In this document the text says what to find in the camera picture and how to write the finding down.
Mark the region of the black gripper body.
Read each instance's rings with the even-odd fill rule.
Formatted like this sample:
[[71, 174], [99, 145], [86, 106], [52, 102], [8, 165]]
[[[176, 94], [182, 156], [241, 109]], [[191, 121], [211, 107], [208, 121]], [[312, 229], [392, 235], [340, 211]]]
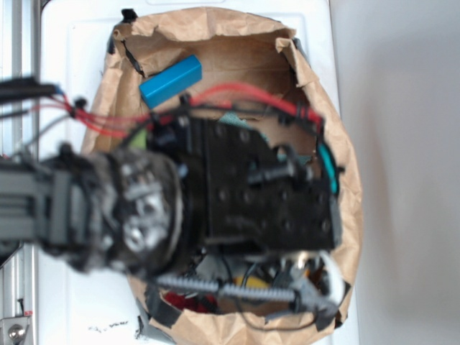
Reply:
[[155, 124], [147, 146], [178, 163], [208, 250], [282, 255], [340, 245], [339, 170], [323, 139], [307, 165], [257, 130], [182, 116]]

